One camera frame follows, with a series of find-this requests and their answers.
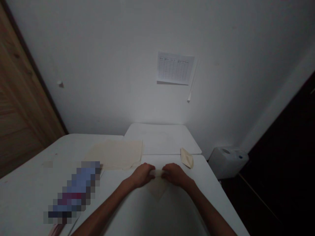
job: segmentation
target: white table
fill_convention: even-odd
[[[48,235],[52,225],[43,224],[43,212],[62,192],[77,161],[95,144],[122,136],[71,134],[57,140],[40,154],[0,180],[0,235]],[[44,168],[52,161],[53,168]],[[161,169],[175,162],[192,177],[204,195],[238,235],[249,235],[205,158],[194,155],[194,168],[188,169],[179,155],[145,155],[147,162]],[[68,224],[61,235],[69,235],[116,189],[133,170],[104,171],[95,199],[76,224]],[[133,191],[116,211],[106,235],[206,235],[197,209],[180,188],[169,185],[159,202],[145,187]]]
[[[207,199],[218,210],[237,235],[249,235],[235,209],[217,181],[202,155],[193,155],[194,168],[189,169],[180,161],[180,155],[144,155],[141,163],[147,162],[162,169],[167,163],[176,163],[193,178]],[[100,180],[100,188],[91,205],[76,222],[74,232],[117,188],[133,169],[106,170]],[[208,231],[194,203],[181,188],[169,184],[157,202],[146,186],[129,194],[114,218],[107,226],[106,235],[208,235]]]
[[[44,224],[44,211],[76,173],[77,161],[95,144],[123,136],[69,134],[0,179],[0,235],[48,236],[52,225]],[[52,161],[53,168],[44,168]],[[63,229],[67,235],[73,225]]]

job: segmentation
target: floor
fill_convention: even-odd
[[[290,235],[241,176],[221,180],[221,184],[251,236]]]

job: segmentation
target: white wall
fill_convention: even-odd
[[[253,132],[315,32],[312,0],[7,2],[70,133],[185,124],[206,158]],[[156,83],[158,50],[198,57],[189,104]]]

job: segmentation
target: person's right hand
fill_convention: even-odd
[[[166,171],[162,174],[162,178],[183,189],[193,182],[193,180],[186,175],[182,168],[175,163],[166,164],[162,170]]]

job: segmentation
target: dark door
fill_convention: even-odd
[[[275,215],[301,234],[311,226],[315,73],[249,153],[241,174]]]

